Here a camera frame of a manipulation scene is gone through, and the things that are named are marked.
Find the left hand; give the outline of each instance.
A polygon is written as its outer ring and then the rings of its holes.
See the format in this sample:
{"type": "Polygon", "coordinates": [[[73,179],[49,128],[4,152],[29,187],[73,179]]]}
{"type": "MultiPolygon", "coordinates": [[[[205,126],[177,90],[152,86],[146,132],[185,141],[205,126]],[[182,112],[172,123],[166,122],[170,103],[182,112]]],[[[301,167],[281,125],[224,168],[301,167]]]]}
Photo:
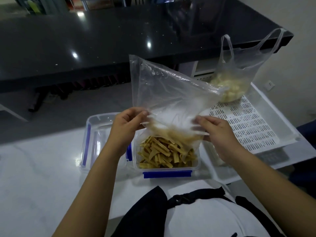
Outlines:
{"type": "Polygon", "coordinates": [[[147,116],[148,112],[141,107],[132,107],[117,114],[104,149],[119,159],[132,142],[135,131],[144,128],[141,123],[146,121],[147,116]]]}

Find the hand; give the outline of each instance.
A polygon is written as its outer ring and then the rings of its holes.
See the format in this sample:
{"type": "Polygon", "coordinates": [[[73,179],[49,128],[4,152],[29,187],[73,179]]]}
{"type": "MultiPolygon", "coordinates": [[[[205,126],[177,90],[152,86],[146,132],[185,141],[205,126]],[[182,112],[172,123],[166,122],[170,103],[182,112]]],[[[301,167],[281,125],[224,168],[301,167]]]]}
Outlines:
{"type": "Polygon", "coordinates": [[[120,158],[132,142],[135,131],[144,128],[141,123],[147,116],[148,112],[141,107],[132,107],[117,114],[104,149],[120,158]]]}
{"type": "Polygon", "coordinates": [[[237,151],[245,150],[236,139],[228,121],[213,116],[197,116],[198,122],[210,135],[204,140],[211,142],[219,157],[226,163],[235,156],[237,151]]]}

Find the black apron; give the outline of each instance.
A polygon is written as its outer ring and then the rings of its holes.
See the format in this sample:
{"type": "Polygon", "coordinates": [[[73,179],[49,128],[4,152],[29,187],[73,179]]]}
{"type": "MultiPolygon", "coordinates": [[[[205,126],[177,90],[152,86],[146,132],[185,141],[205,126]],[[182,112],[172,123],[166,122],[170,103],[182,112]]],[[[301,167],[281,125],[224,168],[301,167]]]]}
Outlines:
{"type": "MultiPolygon", "coordinates": [[[[118,224],[112,237],[163,237],[168,209],[181,204],[192,204],[197,199],[221,198],[232,202],[224,195],[225,191],[223,187],[220,187],[218,189],[200,189],[183,195],[174,195],[168,200],[164,191],[157,186],[133,205],[118,224]]],[[[235,202],[250,211],[271,237],[284,237],[273,222],[246,198],[237,196],[235,202]]]]}

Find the white shirt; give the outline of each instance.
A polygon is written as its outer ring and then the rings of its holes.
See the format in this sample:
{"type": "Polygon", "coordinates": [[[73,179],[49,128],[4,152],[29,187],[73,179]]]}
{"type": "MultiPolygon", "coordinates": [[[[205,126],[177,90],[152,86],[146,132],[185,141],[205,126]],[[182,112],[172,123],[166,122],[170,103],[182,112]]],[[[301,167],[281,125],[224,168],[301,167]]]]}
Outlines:
{"type": "MultiPolygon", "coordinates": [[[[227,186],[213,180],[197,180],[177,186],[166,193],[174,195],[190,193],[198,189],[223,187],[225,197],[235,202],[227,186]]],[[[182,204],[167,212],[165,237],[269,237],[259,220],[245,208],[220,198],[198,199],[192,204],[182,204]]]]}

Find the white plastic bag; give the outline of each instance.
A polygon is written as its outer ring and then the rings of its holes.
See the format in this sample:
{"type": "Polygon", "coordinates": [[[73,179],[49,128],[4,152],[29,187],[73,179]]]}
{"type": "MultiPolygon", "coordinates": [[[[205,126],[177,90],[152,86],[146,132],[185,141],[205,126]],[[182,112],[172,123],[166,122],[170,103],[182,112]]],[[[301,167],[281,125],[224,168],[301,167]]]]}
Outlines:
{"type": "Polygon", "coordinates": [[[230,102],[242,97],[250,87],[252,80],[263,63],[278,49],[285,30],[280,28],[280,35],[267,53],[262,53],[260,48],[269,37],[279,29],[273,30],[258,45],[247,49],[233,49],[229,35],[222,37],[222,49],[214,78],[210,81],[213,85],[227,87],[221,102],[230,102]],[[224,39],[226,38],[229,50],[223,50],[224,39]]]}
{"type": "Polygon", "coordinates": [[[199,147],[203,132],[192,130],[192,120],[219,102],[223,88],[135,55],[130,55],[130,69],[133,106],[150,112],[152,121],[144,123],[148,135],[181,142],[187,151],[199,147]]]}

